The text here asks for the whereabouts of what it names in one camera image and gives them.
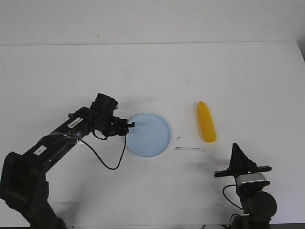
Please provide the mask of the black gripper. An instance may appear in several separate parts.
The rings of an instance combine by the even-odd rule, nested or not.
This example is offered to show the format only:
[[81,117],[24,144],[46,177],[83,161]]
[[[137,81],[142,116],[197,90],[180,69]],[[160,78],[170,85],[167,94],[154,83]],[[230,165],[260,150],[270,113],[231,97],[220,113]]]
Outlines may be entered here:
[[129,128],[134,128],[135,122],[128,123],[127,119],[121,119],[119,117],[112,117],[106,127],[101,129],[100,132],[105,137],[110,136],[124,136],[127,135],[129,132]]
[[233,143],[231,159],[227,170],[215,171],[214,177],[230,177],[236,178],[240,175],[269,172],[270,166],[256,166],[256,163],[250,160],[241,150],[237,143]]

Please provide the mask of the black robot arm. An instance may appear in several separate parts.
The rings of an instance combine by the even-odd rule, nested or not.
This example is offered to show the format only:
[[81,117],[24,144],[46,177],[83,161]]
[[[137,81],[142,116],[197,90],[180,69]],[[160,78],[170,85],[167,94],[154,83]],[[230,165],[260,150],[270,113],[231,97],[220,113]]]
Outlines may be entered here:
[[[235,183],[222,189],[223,196],[243,215],[234,213],[230,217],[226,229],[269,229],[271,218],[277,212],[275,198],[263,191],[270,185],[263,173],[271,171],[270,166],[258,166],[250,160],[237,143],[233,143],[229,167],[226,170],[215,171],[214,177],[233,176]],[[228,187],[234,187],[240,199],[241,206],[233,203],[225,194]]]
[[83,138],[99,131],[102,141],[111,136],[126,136],[135,123],[115,117],[118,102],[97,94],[90,107],[82,107],[68,115],[68,120],[43,136],[32,148],[20,155],[10,152],[4,160],[0,179],[0,198],[19,212],[32,229],[64,229],[48,203],[47,172]]

